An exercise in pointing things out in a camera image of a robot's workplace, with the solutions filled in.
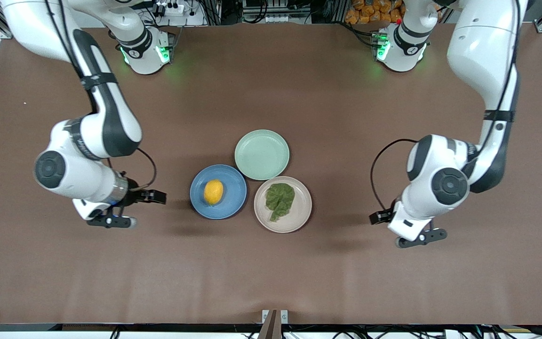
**lettuce leaf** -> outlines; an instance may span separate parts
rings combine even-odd
[[[294,202],[294,189],[286,183],[274,183],[267,189],[267,208],[273,211],[270,221],[277,221],[279,217],[290,213]]]

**black cable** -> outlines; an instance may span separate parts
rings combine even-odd
[[[116,325],[114,327],[114,330],[112,331],[112,334],[110,334],[110,339],[118,339],[120,337],[121,328],[124,328],[124,326],[123,325]]]
[[[244,22],[247,22],[248,24],[256,24],[260,21],[262,21],[264,18],[265,18],[265,15],[267,15],[267,6],[269,4],[267,4],[267,0],[260,0],[261,2],[261,10],[258,12],[258,15],[256,16],[256,19],[254,19],[253,21],[248,21],[246,19],[243,19]]]
[[[510,337],[510,339],[517,339],[516,337],[514,337],[513,335],[511,335],[509,332],[507,332],[506,330],[503,330],[503,328],[501,328],[501,326],[499,325],[495,325],[494,328],[496,328],[498,331],[501,331],[502,333],[505,333],[505,335],[507,335],[508,337]]]
[[[62,9],[62,2],[60,0],[58,0],[58,4],[60,6],[60,9]],[[49,17],[51,19],[51,23],[54,26],[54,29],[56,30],[56,34],[58,35],[58,38],[60,39],[60,43],[62,44],[62,48],[64,48],[64,51],[66,52],[66,55],[68,56],[68,59],[69,59],[71,65],[72,65],[72,67],[75,69],[75,72],[77,73],[79,78],[82,78],[83,73],[82,73],[81,69],[78,67],[77,62],[73,58],[73,55],[69,51],[69,47],[64,42],[64,38],[62,38],[62,33],[60,32],[60,28],[58,28],[58,24],[56,24],[56,20],[54,19],[54,12],[51,10],[51,7],[49,6],[49,0],[45,0],[45,6],[47,7],[47,11],[48,11]]]
[[[496,110],[501,109],[501,104],[503,103],[503,99],[505,99],[505,92],[507,92],[507,87],[510,84],[511,73],[514,69],[514,65],[516,64],[516,58],[518,57],[518,43],[520,41],[520,26],[522,24],[521,23],[522,14],[521,14],[521,8],[520,8],[520,1],[515,0],[515,2],[516,2],[516,6],[518,7],[518,27],[516,28],[516,40],[514,40],[514,51],[512,52],[512,56],[511,56],[510,68],[507,72],[505,84],[503,85],[503,92],[501,92],[501,98],[499,99],[499,104],[497,105]],[[486,134],[486,137],[484,138],[484,141],[482,141],[482,146],[480,146],[480,149],[478,150],[476,155],[471,160],[469,160],[468,163],[471,161],[474,161],[476,158],[480,156],[480,152],[482,152],[482,150],[486,146],[486,143],[488,142],[489,137],[491,137],[491,133],[493,132],[496,119],[497,119],[497,114],[493,114],[493,120],[491,122],[490,128],[488,129],[488,133]]]
[[[373,36],[373,34],[370,33],[370,32],[363,32],[363,31],[357,30],[352,25],[350,25],[350,24],[347,25],[342,21],[332,21],[332,22],[330,22],[330,24],[338,24],[338,25],[346,28],[347,30],[349,30],[349,31],[351,31],[351,32],[353,32],[355,34],[360,34],[362,36]]]
[[[148,183],[146,183],[145,185],[142,185],[142,186],[139,186],[139,187],[135,187],[135,188],[132,188],[130,189],[129,191],[139,191],[140,189],[144,189],[144,188],[147,188],[147,187],[150,187],[150,185],[152,185],[155,181],[156,181],[156,176],[158,175],[158,169],[156,168],[156,163],[155,161],[152,159],[152,157],[146,153],[144,150],[142,150],[141,148],[137,148],[137,150],[139,152],[141,152],[143,155],[145,155],[148,160],[150,161],[150,163],[152,163],[152,168],[153,168],[153,175],[152,175],[152,180],[150,180]]]
[[[368,43],[367,41],[363,40],[360,37],[360,36],[371,37],[372,33],[367,33],[367,32],[362,32],[362,31],[359,31],[359,30],[355,30],[355,28],[353,28],[352,26],[349,26],[349,25],[345,24],[344,22],[340,22],[340,21],[333,21],[332,24],[338,24],[338,25],[346,28],[347,30],[351,31],[355,35],[355,37],[357,37],[357,39],[361,43],[363,43],[363,45],[366,45],[368,47],[380,47],[381,46],[378,43]]]
[[[160,28],[160,26],[158,26],[158,22],[156,21],[156,17],[154,17],[154,15],[152,14],[152,11],[150,11],[150,8],[146,5],[145,2],[142,2],[142,5],[143,5],[143,8],[147,9],[148,13],[150,13],[150,17],[152,17],[152,23],[154,24],[154,27]]]
[[[54,12],[51,10],[51,6],[49,5],[49,0],[45,0],[45,7],[47,7],[47,11],[49,14],[49,18],[51,19],[51,23],[54,26],[54,29],[56,30],[58,39],[60,39],[60,44],[62,45],[64,52],[66,52],[66,56],[68,56],[68,60],[71,63],[72,68],[75,70],[75,73],[77,73],[79,79],[82,79],[82,77],[84,77],[84,73],[79,67],[78,62],[77,62],[77,56],[75,55],[75,52],[72,49],[72,43],[71,43],[70,36],[68,34],[68,27],[66,25],[66,16],[64,15],[64,6],[62,6],[62,0],[58,0],[58,6],[60,6],[60,15],[62,15],[62,25],[64,26],[63,28],[64,28],[64,34],[66,36],[66,42],[64,41],[64,38],[62,37],[62,32],[60,32],[60,27],[58,27],[58,24],[56,24],[56,20],[54,19]],[[97,105],[95,103],[95,98],[93,98],[92,92],[90,92],[89,90],[85,90],[85,92],[88,95],[92,112],[96,112]]]
[[[338,332],[336,333],[336,335],[334,335],[334,337],[332,339],[336,339],[338,337],[338,335],[340,334],[346,334],[349,336],[350,339],[355,339],[355,337],[353,337],[352,335],[350,335],[348,332],[344,332],[344,331],[341,331],[341,332]]]
[[[492,326],[490,327],[490,330],[491,330],[491,333],[493,334],[493,339],[501,339],[501,336],[499,335],[499,333],[497,333],[497,331],[495,330],[495,328],[493,328]]]
[[[384,148],[382,148],[382,150],[378,153],[378,155],[376,155],[376,158],[374,159],[374,162],[372,163],[372,169],[369,172],[369,177],[370,177],[370,180],[372,182],[372,191],[374,192],[374,196],[376,197],[376,200],[378,200],[378,203],[380,204],[380,206],[382,206],[383,210],[385,210],[386,207],[382,203],[382,201],[380,200],[380,197],[378,196],[378,192],[376,191],[376,186],[374,185],[374,167],[376,167],[376,162],[378,161],[379,157],[382,155],[382,153],[384,153],[385,150],[387,150],[393,144],[397,144],[397,143],[402,142],[402,141],[408,141],[408,142],[412,142],[414,144],[417,142],[417,140],[413,140],[413,139],[396,139],[395,141],[387,144]]]
[[[387,335],[387,334],[388,334],[388,332],[390,332],[391,330],[393,330],[393,328],[389,328],[389,329],[387,329],[387,330],[383,331],[383,333],[382,333],[382,334],[380,334],[380,335],[378,335],[378,337],[376,337],[376,339],[380,339],[380,338],[382,338],[383,336]]]
[[[321,11],[321,10],[322,10],[322,8],[317,9],[317,10],[314,11],[314,12],[310,12],[309,15],[307,15],[307,17],[305,18],[305,24],[307,23],[307,20],[308,20],[308,18],[309,18],[310,16],[312,16],[312,15],[315,14],[315,13],[318,13],[318,12]]]

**lemon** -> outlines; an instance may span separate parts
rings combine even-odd
[[[204,187],[204,200],[211,206],[218,204],[223,197],[223,183],[219,179],[210,180]]]

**robotic arm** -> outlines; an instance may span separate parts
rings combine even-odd
[[[92,103],[92,113],[54,126],[37,158],[35,178],[45,189],[73,199],[89,225],[130,227],[135,219],[112,213],[134,202],[166,202],[166,195],[126,178],[103,159],[133,154],[142,130],[96,41],[69,15],[66,0],[4,0],[8,25],[28,50],[71,63]]]
[[[409,9],[417,8],[411,6],[410,2],[406,3],[407,12],[403,23],[411,22],[407,19]],[[417,3],[423,4],[425,14],[422,20],[417,18],[413,22],[423,22],[428,15],[433,17],[427,10],[427,2],[420,0]],[[458,1],[463,11],[451,38],[447,59],[452,71],[484,100],[480,142],[472,144],[439,135],[427,135],[413,146],[406,166],[411,183],[391,208],[371,216],[372,223],[389,223],[388,228],[400,236],[397,246],[410,247],[444,238],[445,230],[432,227],[424,232],[422,230],[434,217],[459,206],[470,191],[484,192],[495,187],[503,178],[510,129],[518,100],[516,38],[526,3],[527,0]],[[397,36],[402,30],[408,32],[409,37],[430,34],[430,31],[415,32],[411,28],[393,27],[393,36],[388,35],[389,41],[398,41]],[[384,49],[384,60],[389,60],[390,65],[405,65],[400,68],[404,70],[413,67],[421,58],[419,53],[423,51],[418,49],[408,55],[408,51],[413,51],[410,48],[407,44],[395,42],[388,51]]]

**black strap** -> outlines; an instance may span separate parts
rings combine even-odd
[[[91,90],[94,86],[105,83],[118,83],[112,73],[97,73],[81,78],[81,84],[85,90]]]
[[[514,122],[516,117],[515,110],[486,110],[484,111],[484,120]]]
[[[405,21],[400,23],[400,28],[403,29],[403,32],[405,32],[407,35],[412,36],[412,37],[427,37],[432,32],[432,30],[430,30],[430,32],[424,32],[424,33],[414,32],[410,30],[407,26],[405,26]]]
[[[426,41],[428,41],[428,39],[420,43],[415,43],[415,44],[408,43],[407,41],[404,41],[403,38],[400,36],[399,30],[394,30],[393,41],[394,43],[396,43],[398,47],[400,47],[400,49],[403,50],[403,53],[406,56],[412,56],[412,55],[415,55],[424,46],[424,44],[426,43]]]
[[[85,144],[85,141],[82,138],[81,134],[81,122],[83,118],[77,118],[68,120],[66,125],[64,126],[64,130],[71,134],[72,142],[77,146],[77,148],[81,151],[81,153],[88,159],[98,161],[102,160],[101,157],[98,157],[97,155],[93,154],[87,145]]]

